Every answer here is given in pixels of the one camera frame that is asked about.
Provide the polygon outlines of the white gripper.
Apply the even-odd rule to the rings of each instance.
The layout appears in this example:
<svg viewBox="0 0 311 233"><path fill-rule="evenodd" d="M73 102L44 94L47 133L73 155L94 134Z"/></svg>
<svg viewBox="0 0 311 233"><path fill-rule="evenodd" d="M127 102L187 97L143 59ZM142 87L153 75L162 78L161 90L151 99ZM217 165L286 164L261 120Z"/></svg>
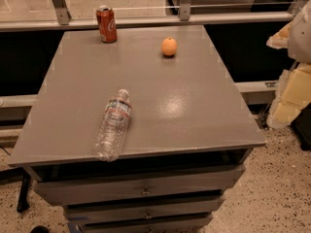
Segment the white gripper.
<svg viewBox="0 0 311 233"><path fill-rule="evenodd" d="M288 48L288 56L300 62L294 70L282 72L269 109L267 125L280 129L290 125L311 103L311 0L266 45L273 49Z"/></svg>

